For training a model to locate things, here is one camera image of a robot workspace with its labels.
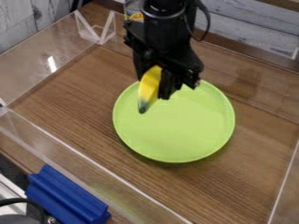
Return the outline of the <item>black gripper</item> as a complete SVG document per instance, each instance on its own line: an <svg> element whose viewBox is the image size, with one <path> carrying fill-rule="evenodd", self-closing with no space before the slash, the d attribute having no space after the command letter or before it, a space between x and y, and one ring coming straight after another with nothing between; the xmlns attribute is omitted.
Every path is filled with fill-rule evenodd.
<svg viewBox="0 0 299 224"><path fill-rule="evenodd" d="M124 43L132 49L136 77L141 80L145 71L158 66L161 79L157 98L168 100L185 85L196 88L204 65L190 47L194 28L194 11L176 11L154 15L141 11L144 29L125 29Z"/></svg>

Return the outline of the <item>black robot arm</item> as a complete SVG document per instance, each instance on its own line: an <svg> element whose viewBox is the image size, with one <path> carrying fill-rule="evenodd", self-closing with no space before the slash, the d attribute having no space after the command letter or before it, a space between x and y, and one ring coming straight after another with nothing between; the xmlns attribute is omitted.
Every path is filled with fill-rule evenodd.
<svg viewBox="0 0 299 224"><path fill-rule="evenodd" d="M161 68L157 97L169 99L182 86L194 88L204 69L192 50L196 12L208 9L201 0L136 0L138 19L125 14L124 43L133 52L136 77L142 78L152 67Z"/></svg>

